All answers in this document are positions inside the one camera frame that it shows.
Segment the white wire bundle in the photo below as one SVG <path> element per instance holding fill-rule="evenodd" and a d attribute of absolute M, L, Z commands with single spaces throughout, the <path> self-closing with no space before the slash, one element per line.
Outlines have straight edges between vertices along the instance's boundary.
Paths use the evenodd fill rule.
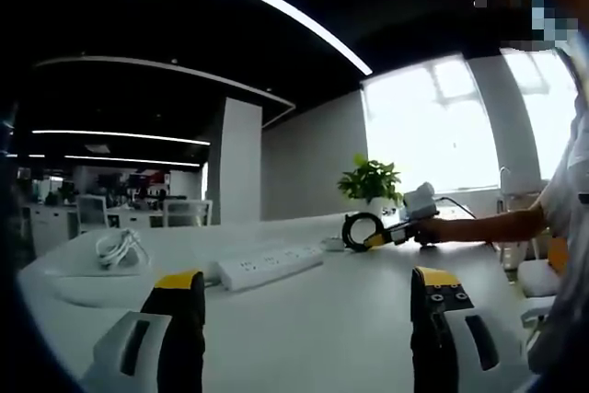
<path fill-rule="evenodd" d="M 147 256 L 141 247 L 139 233 L 132 229 L 123 229 L 115 235 L 107 235 L 96 243 L 98 263 L 106 269 L 118 266 L 125 260 L 129 266 L 140 261 L 140 250 Z"/>

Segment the hand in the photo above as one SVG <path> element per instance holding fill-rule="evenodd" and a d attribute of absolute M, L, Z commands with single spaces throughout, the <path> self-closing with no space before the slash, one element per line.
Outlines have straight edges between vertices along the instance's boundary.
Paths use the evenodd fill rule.
<path fill-rule="evenodd" d="M 415 230 L 415 242 L 425 246 L 427 244 L 443 243 L 447 241 L 450 225 L 447 220 L 430 218 L 420 221 Z"/>

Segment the white sleeve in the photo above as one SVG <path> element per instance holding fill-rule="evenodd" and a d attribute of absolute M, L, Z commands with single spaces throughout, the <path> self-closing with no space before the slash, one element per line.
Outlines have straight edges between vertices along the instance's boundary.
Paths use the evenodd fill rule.
<path fill-rule="evenodd" d="M 555 237 L 566 238 L 569 235 L 572 206 L 567 169 L 573 145 L 574 139 L 571 139 L 564 150 L 554 176 L 539 198 L 550 231 Z"/>

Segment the black ceiling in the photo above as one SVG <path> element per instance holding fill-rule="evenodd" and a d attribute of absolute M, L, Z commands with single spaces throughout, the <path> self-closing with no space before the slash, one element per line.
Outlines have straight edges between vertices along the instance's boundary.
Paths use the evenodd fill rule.
<path fill-rule="evenodd" d="M 496 52 L 529 39 L 528 12 L 489 0 L 284 0 L 382 73 L 449 52 Z M 128 64 L 43 60 L 102 55 L 175 63 L 292 101 L 296 112 L 356 89 L 364 75 L 313 32 L 259 0 L 27 0 L 15 150 L 77 154 L 100 140 L 31 136 L 31 129 L 91 129 L 202 137 L 224 97 L 285 110 L 272 100 L 202 77 Z M 186 145 L 108 140 L 124 157 L 187 161 Z"/>

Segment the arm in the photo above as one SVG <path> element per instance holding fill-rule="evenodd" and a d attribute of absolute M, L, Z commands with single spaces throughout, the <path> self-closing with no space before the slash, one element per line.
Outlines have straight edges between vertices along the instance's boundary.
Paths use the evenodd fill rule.
<path fill-rule="evenodd" d="M 477 220 L 424 220 L 420 234 L 448 241 L 525 241 L 535 237 L 548 225 L 540 198 L 529 209 L 499 214 Z"/>

